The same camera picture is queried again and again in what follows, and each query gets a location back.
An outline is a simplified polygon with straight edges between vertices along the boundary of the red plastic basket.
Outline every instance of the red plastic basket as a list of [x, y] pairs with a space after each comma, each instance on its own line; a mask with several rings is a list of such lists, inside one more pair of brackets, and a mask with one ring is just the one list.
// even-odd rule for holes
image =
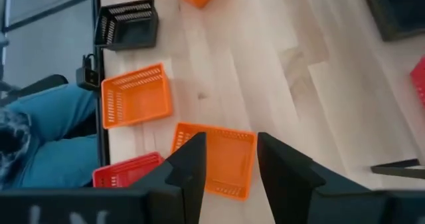
[[128, 187], [157, 166], [164, 159], [157, 152], [133, 158], [93, 172], [94, 187]]
[[425, 106], [425, 56], [422, 57], [418, 65], [410, 73], [413, 85], [416, 87], [419, 99]]

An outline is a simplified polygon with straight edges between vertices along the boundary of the black wire basket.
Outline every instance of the black wire basket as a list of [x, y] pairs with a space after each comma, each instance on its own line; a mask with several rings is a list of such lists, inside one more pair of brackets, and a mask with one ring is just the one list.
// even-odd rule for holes
[[132, 1], [100, 8], [95, 45], [111, 51], [156, 45], [159, 18], [154, 0]]

